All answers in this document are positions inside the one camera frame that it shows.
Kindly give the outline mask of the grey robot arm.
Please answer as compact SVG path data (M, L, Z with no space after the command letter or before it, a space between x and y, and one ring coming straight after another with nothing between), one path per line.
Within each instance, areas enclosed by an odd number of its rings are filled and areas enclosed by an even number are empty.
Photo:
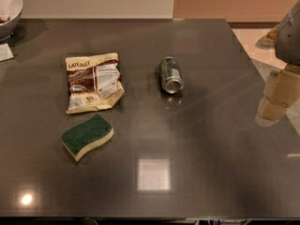
M300 1L277 26L274 40L276 58L285 62L281 71L272 70L263 89L256 123L271 127L300 98Z

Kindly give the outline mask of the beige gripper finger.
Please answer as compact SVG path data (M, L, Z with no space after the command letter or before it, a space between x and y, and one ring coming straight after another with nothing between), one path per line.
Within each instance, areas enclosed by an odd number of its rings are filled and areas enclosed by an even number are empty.
M287 65L280 71L272 70L263 94L270 102L291 107L300 98L300 67Z
M271 127L285 115L287 110L286 106L272 103L267 97L263 97L257 109L255 122L264 128Z

